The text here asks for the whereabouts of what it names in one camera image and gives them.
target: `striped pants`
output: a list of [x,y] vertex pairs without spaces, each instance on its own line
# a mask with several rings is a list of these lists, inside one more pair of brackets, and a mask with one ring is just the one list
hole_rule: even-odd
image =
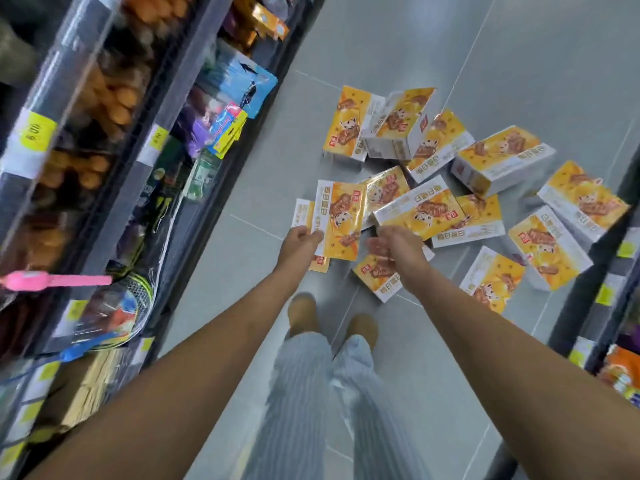
[[409,438],[366,340],[350,337],[332,361],[326,338],[302,333],[276,358],[265,417],[244,480],[324,480],[326,402],[338,394],[354,437],[355,480],[423,480],[428,470]]

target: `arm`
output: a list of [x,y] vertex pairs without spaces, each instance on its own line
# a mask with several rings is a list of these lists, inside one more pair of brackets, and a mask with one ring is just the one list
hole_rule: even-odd
[[306,233],[293,228],[270,275],[133,380],[28,479],[183,478],[308,270],[322,233]]
[[532,479],[631,479],[640,411],[432,268],[420,238],[382,227],[372,252],[396,260],[509,450]]

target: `black shelf edge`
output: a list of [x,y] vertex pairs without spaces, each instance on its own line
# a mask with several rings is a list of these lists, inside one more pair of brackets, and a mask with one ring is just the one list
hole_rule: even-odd
[[[120,0],[108,0],[108,6],[106,1],[69,0],[28,93],[16,89],[7,103],[9,112],[15,112],[13,107],[18,111],[9,116],[15,120],[0,157],[0,255],[29,206],[51,144],[107,37]],[[20,136],[30,123],[41,124],[42,134],[48,136],[28,148]]]
[[[103,196],[103,204],[85,224],[79,236],[78,252],[70,257],[71,265],[65,272],[73,274],[103,274],[120,237],[131,218],[155,158],[160,153],[151,148],[150,138],[157,128],[171,130],[190,88],[204,61],[205,49],[211,44],[233,0],[202,0],[192,7],[194,19],[186,23],[184,41],[178,52],[169,48],[163,64],[165,71],[156,74],[156,80],[148,90],[147,117],[140,118],[140,130],[132,135],[130,152],[123,155],[119,164],[122,170],[105,187],[111,194]],[[71,345],[77,323],[74,307],[82,307],[95,291],[94,287],[76,287],[59,290],[47,307],[47,320],[33,353],[53,353]]]
[[287,21],[290,30],[288,37],[284,41],[265,39],[256,42],[252,60],[274,74],[278,78],[278,85],[265,100],[258,117],[246,122],[240,139],[222,161],[210,194],[200,203],[184,200],[179,209],[174,234],[165,257],[160,289],[147,325],[148,330],[155,334],[156,340],[145,365],[153,362],[160,352],[173,311],[251,153],[303,36],[321,5],[318,2],[312,4],[309,0],[298,0]]

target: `hand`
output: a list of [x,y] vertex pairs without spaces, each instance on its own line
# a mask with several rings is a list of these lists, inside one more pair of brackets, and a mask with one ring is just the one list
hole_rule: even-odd
[[371,254],[396,261],[396,271],[403,286],[409,293],[416,295],[419,283],[429,268],[422,252],[424,242],[420,236],[406,227],[382,226],[378,228],[378,237],[370,237],[367,245]]
[[320,230],[309,234],[306,226],[292,227],[282,242],[276,269],[287,268],[297,273],[301,271],[300,279],[302,279],[323,238],[324,232]]

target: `brown shoe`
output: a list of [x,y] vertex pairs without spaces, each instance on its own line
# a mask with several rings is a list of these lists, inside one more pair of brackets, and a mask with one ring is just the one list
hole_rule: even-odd
[[306,331],[320,332],[316,299],[309,293],[299,293],[293,297],[287,310],[289,316],[289,337]]
[[378,341],[378,324],[376,320],[369,314],[359,313],[354,316],[347,326],[347,339],[352,335],[361,335],[369,344],[369,348],[373,351]]

